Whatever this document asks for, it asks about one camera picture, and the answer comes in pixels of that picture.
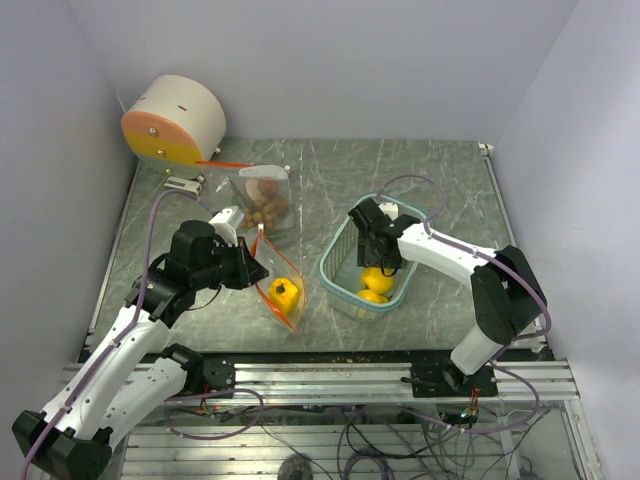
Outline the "clear zip bag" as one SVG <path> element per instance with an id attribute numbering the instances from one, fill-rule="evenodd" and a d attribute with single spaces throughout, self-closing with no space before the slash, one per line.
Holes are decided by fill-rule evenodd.
<path id="1" fill-rule="evenodd" d="M 256 290 L 274 318 L 292 332 L 299 329 L 306 306 L 306 286 L 298 268 L 268 239 L 266 225 L 258 225 L 251 248 L 253 257 L 268 271 Z"/>
<path id="2" fill-rule="evenodd" d="M 202 174 L 221 207 L 237 207 L 242 232 L 260 224 L 267 233 L 293 226 L 289 171 L 282 166 L 200 162 Z"/>

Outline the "light blue fruit basket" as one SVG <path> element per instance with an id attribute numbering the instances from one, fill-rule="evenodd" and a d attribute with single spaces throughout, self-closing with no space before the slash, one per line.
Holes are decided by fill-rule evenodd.
<path id="1" fill-rule="evenodd" d="M 360 197 L 322 254 L 318 270 L 329 304 L 349 317 L 377 320 L 403 300 L 417 264 L 396 240 L 426 213 L 384 194 Z"/>

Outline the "yellow mango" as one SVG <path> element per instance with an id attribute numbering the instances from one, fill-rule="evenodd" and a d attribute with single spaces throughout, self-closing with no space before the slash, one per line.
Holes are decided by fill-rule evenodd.
<path id="1" fill-rule="evenodd" d="M 357 295 L 363 300 L 373 304 L 386 304 L 389 302 L 389 299 L 385 295 L 370 289 L 360 290 L 357 292 Z"/>

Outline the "bunch of brown longans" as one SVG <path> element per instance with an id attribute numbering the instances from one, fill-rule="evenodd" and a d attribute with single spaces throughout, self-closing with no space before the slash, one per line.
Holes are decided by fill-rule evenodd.
<path id="1" fill-rule="evenodd" d="M 265 200 L 257 199 L 249 207 L 245 207 L 243 213 L 244 218 L 240 224 L 242 229 L 249 230 L 259 224 L 262 224 L 267 232 L 283 229 L 288 226 L 289 201 L 281 195 Z"/>

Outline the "white garlic bulb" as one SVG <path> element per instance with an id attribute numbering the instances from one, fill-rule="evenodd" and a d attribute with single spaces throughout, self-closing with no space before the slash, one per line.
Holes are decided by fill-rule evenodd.
<path id="1" fill-rule="evenodd" d="M 259 190 L 259 180 L 258 179 L 249 179 L 245 183 L 245 190 L 247 196 L 252 200 L 263 200 L 264 197 Z"/>

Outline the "yellow bell pepper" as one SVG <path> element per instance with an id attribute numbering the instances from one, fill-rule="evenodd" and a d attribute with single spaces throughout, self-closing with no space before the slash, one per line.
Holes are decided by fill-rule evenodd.
<path id="1" fill-rule="evenodd" d="M 288 278 L 276 278 L 270 285 L 269 299 L 272 304 L 284 315 L 293 312 L 300 300 L 300 290 Z"/>

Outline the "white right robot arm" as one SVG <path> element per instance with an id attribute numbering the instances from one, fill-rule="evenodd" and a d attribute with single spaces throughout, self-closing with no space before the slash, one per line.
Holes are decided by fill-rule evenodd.
<path id="1" fill-rule="evenodd" d="M 395 274 L 408 263 L 434 269 L 468 287 L 475 325 L 452 350 L 440 373 L 450 394 L 465 394 L 476 372 L 497 358 L 538 317 L 548 314 L 542 289 L 524 253 L 513 245 L 492 250 L 463 242 L 402 214 L 391 216 L 365 198 L 348 213 L 358 232 L 357 263 Z"/>

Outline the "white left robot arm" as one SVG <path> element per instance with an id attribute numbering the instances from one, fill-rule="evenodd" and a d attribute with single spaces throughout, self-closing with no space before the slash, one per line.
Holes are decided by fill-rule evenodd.
<path id="1" fill-rule="evenodd" d="M 204 358 L 174 343 L 146 376 L 127 380 L 149 350 L 163 343 L 201 290 L 243 290 L 269 275 L 241 237 L 228 242 L 216 226 L 183 222 L 170 249 L 143 270 L 111 332 L 75 377 L 38 411 L 12 425 L 26 468 L 57 479 L 96 479 L 120 440 L 169 398 L 192 397 L 204 384 Z"/>

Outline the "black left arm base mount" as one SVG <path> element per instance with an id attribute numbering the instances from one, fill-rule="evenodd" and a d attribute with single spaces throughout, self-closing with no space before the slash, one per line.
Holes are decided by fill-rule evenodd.
<path id="1" fill-rule="evenodd" d="M 222 357 L 202 354 L 178 343 L 165 347 L 160 357 L 174 361 L 186 372 L 178 396 L 222 391 L 235 386 L 235 368 Z"/>

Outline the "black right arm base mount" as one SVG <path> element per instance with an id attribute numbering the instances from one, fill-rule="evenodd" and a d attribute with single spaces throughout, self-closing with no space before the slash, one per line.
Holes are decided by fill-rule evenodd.
<path id="1" fill-rule="evenodd" d="M 481 398 L 496 397 L 494 370 L 481 367 L 473 375 L 465 375 L 448 360 L 444 363 L 413 363 L 410 373 L 400 378 L 412 388 L 415 398 L 471 397 L 473 392 Z"/>

